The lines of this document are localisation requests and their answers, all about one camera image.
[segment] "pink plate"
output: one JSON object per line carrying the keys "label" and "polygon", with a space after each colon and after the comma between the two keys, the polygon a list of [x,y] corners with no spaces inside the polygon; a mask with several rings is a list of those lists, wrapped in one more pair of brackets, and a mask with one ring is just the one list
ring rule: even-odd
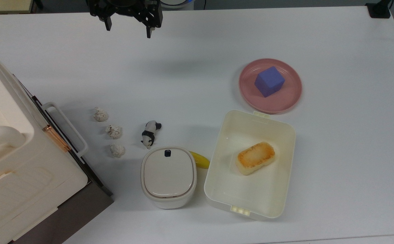
{"label": "pink plate", "polygon": [[[267,68],[275,66],[284,77],[281,89],[268,97],[254,85],[257,75]],[[250,62],[239,76],[239,90],[251,107],[266,112],[280,113],[295,105],[302,93],[302,83],[296,71],[287,63],[274,59],[261,59]]]}

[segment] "toasted bread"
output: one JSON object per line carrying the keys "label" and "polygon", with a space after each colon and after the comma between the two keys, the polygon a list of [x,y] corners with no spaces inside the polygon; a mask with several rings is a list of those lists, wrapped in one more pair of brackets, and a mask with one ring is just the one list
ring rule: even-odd
{"label": "toasted bread", "polygon": [[260,142],[240,152],[236,166],[240,173],[247,176],[274,162],[275,154],[274,148],[268,142]]}

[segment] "toy panda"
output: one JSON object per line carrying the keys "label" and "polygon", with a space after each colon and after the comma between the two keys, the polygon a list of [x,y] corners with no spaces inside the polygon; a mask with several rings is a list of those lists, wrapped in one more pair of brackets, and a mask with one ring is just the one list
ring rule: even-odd
{"label": "toy panda", "polygon": [[146,127],[141,134],[141,136],[143,137],[143,140],[141,142],[147,149],[149,149],[150,146],[153,145],[153,142],[155,141],[155,131],[159,130],[160,128],[161,124],[157,123],[155,120],[147,122]]}

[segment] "yellow banana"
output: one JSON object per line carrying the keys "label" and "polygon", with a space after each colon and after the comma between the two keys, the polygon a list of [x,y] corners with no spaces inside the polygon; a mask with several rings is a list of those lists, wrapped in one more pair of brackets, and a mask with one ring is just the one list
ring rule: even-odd
{"label": "yellow banana", "polygon": [[209,160],[205,158],[204,156],[195,153],[193,151],[190,151],[191,155],[194,157],[194,160],[196,162],[196,166],[198,168],[209,168]]}

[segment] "foam cube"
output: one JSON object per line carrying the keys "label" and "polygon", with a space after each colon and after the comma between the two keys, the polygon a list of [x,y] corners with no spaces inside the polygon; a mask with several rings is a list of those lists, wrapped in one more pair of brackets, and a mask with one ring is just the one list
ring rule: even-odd
{"label": "foam cube", "polygon": [[284,84],[283,76],[275,66],[268,68],[257,75],[254,85],[259,89],[264,97],[279,91]]}

